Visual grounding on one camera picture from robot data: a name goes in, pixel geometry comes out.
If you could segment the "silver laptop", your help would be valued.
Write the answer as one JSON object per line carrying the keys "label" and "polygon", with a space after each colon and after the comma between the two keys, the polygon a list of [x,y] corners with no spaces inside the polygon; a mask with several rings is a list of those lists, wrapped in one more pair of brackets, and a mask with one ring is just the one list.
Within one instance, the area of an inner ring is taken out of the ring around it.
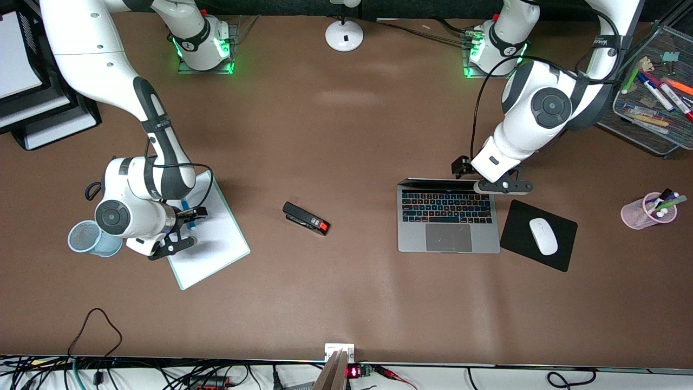
{"label": "silver laptop", "polygon": [[475,180],[406,178],[397,185],[399,252],[499,254],[495,197]]}

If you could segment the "white grey marker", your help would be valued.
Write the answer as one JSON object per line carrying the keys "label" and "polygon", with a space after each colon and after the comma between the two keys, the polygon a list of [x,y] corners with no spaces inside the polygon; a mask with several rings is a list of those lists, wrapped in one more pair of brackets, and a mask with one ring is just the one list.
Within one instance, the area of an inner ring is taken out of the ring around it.
{"label": "white grey marker", "polygon": [[649,132],[656,135],[669,135],[669,130],[667,127],[653,125],[651,123],[641,122],[641,121],[629,121],[621,120],[619,124],[626,128],[627,131],[631,133],[635,132]]}

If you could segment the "red blue marker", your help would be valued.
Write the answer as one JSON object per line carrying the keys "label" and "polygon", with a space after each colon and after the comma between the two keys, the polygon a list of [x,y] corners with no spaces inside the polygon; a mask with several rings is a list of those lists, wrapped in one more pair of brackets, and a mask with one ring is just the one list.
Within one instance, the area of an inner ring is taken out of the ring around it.
{"label": "red blue marker", "polygon": [[659,111],[656,111],[655,109],[643,108],[641,106],[636,106],[631,103],[622,103],[622,108],[624,109],[624,111],[626,111],[626,113],[650,116],[651,118],[655,118],[656,116],[661,115]]}

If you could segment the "green marker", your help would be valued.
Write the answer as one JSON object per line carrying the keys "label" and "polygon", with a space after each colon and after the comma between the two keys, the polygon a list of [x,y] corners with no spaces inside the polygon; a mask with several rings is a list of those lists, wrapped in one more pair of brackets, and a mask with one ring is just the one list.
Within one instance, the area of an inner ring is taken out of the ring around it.
{"label": "green marker", "polygon": [[633,69],[627,74],[627,77],[624,79],[624,82],[621,85],[620,93],[621,94],[628,94],[631,87],[633,86],[633,82],[635,81],[636,77],[638,76],[639,72],[641,71],[642,66],[637,62]]}

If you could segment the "white marker blue cap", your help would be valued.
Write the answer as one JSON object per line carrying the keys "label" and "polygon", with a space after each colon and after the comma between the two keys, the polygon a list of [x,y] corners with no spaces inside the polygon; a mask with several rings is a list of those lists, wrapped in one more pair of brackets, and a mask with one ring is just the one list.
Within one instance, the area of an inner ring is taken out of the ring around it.
{"label": "white marker blue cap", "polygon": [[675,111],[674,105],[665,97],[665,95],[658,89],[658,87],[650,81],[645,73],[639,71],[636,75],[641,84],[658,100],[658,102],[665,108],[668,113]]}

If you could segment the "white computer mouse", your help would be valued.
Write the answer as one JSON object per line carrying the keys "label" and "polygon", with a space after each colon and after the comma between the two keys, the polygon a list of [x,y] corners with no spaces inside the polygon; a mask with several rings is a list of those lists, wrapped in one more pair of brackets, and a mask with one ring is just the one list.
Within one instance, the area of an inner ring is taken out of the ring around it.
{"label": "white computer mouse", "polygon": [[547,220],[542,218],[531,219],[529,221],[529,229],[542,255],[556,254],[558,251],[557,238]]}

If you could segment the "blue mesh pen cup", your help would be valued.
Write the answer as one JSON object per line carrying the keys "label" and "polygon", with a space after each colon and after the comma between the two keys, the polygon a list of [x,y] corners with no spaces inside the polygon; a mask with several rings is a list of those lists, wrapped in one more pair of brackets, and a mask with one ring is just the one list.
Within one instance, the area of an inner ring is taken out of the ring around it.
{"label": "blue mesh pen cup", "polygon": [[71,228],[68,246],[77,254],[92,254],[107,258],[123,246],[123,239],[104,232],[94,220],[82,220]]}

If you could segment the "black red stapler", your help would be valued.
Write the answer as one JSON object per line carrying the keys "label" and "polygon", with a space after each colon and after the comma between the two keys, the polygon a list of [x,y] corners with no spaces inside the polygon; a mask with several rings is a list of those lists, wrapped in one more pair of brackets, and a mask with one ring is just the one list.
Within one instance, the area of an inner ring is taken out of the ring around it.
{"label": "black red stapler", "polygon": [[291,220],[295,224],[317,232],[322,236],[326,236],[331,227],[326,220],[319,218],[317,215],[312,214],[289,201],[284,204],[282,211],[284,212],[287,220]]}

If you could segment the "black document tray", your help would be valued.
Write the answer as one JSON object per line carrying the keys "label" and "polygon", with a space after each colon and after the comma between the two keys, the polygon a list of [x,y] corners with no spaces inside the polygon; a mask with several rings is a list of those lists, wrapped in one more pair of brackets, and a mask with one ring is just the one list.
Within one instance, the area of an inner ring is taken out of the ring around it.
{"label": "black document tray", "polygon": [[10,134],[21,148],[32,151],[98,126],[96,102],[74,91],[57,67],[37,2],[0,0],[0,15],[12,11],[21,15],[43,84],[0,100],[0,135]]}

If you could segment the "pink mesh pen cup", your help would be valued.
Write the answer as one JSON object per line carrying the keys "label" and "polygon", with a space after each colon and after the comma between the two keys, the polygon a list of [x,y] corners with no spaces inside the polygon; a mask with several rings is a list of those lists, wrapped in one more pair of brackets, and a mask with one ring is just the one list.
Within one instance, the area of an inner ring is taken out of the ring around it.
{"label": "pink mesh pen cup", "polygon": [[673,222],[678,215],[676,206],[674,206],[674,208],[669,208],[668,214],[665,214],[661,219],[656,217],[656,212],[648,214],[648,210],[652,207],[656,198],[660,194],[660,192],[651,192],[637,201],[624,205],[620,211],[622,222],[627,227],[634,230],[642,230],[654,225],[669,224]]}

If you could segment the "yellow highlighter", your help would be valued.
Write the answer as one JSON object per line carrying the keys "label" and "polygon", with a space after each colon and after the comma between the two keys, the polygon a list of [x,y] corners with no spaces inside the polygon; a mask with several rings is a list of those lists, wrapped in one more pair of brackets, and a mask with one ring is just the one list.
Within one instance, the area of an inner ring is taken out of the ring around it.
{"label": "yellow highlighter", "polygon": [[637,120],[639,122],[647,123],[653,126],[658,126],[658,127],[668,127],[669,122],[666,120],[663,120],[661,118],[654,118],[653,116],[648,116],[646,114],[632,114],[628,113],[627,116],[629,118],[632,118],[633,120]]}

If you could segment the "white round stand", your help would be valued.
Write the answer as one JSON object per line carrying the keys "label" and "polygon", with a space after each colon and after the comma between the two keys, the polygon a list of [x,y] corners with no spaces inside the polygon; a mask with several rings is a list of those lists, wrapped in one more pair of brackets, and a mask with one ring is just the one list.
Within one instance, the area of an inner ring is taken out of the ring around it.
{"label": "white round stand", "polygon": [[363,42],[364,31],[357,22],[347,18],[347,8],[359,8],[362,0],[329,0],[329,2],[339,5],[340,15],[335,22],[327,27],[326,43],[338,52],[356,50]]}

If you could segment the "green highlighter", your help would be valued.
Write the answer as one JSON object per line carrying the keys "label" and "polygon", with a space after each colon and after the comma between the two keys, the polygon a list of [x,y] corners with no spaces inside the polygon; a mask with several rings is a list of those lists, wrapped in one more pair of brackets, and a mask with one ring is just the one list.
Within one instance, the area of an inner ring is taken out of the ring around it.
{"label": "green highlighter", "polygon": [[663,208],[674,208],[675,205],[678,205],[678,203],[685,202],[687,200],[687,197],[685,195],[682,195],[680,197],[675,197],[673,200],[667,201],[660,207],[655,208],[655,203],[652,205],[652,207],[648,210],[648,214],[651,215],[654,212],[660,212]]}

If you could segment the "silver mesh tray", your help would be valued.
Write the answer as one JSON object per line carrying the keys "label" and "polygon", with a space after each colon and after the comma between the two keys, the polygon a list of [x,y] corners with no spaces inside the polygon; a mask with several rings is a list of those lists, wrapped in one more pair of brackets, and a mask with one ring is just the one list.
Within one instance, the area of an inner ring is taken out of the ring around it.
{"label": "silver mesh tray", "polygon": [[[664,51],[679,51],[678,62],[664,63],[661,59],[661,54]],[[621,69],[622,83],[638,60],[644,56],[650,58],[655,69],[652,72],[643,73],[659,90],[664,77],[685,82],[688,86],[693,87],[693,37],[671,29],[667,25],[656,27],[628,55],[626,64]],[[693,122],[690,122],[661,90],[665,97],[674,105],[674,112],[668,113],[637,78],[633,82],[628,94],[621,94],[620,88],[617,90],[611,103],[609,103],[608,111],[598,122],[597,126],[599,128],[609,131],[623,140],[662,158],[669,158],[680,149],[693,151]],[[693,96],[684,94],[673,87],[671,89],[693,111]],[[659,111],[661,115],[656,116],[656,118],[669,122],[667,127],[669,135],[656,135],[649,132],[631,133],[627,131],[626,128],[619,124],[619,121],[634,120],[627,116],[626,111],[622,108],[622,103],[631,103]]]}

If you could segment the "clear arm base plate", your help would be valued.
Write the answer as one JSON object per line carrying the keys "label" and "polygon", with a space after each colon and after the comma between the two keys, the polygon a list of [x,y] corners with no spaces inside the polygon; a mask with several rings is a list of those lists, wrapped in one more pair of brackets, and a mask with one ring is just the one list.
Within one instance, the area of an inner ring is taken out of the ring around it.
{"label": "clear arm base plate", "polygon": [[493,46],[486,38],[486,33],[492,26],[492,21],[476,25],[471,30],[466,30],[463,42],[470,44],[463,48],[463,69],[465,77],[506,77],[518,66],[521,59],[509,60],[513,55],[522,55],[527,49],[527,42],[518,44],[502,43],[500,49]]}
{"label": "clear arm base plate", "polygon": [[235,24],[228,24],[225,21],[216,20],[215,37],[211,40],[216,47],[217,55],[222,57],[220,62],[215,67],[206,70],[193,69],[186,62],[186,57],[190,54],[183,50],[176,41],[173,35],[168,37],[176,49],[176,54],[179,58],[178,74],[215,74],[215,75],[232,75],[234,73],[236,47],[243,41],[247,33],[250,32],[253,25],[257,22],[260,15],[255,15],[247,24],[242,23],[243,16],[239,16]]}

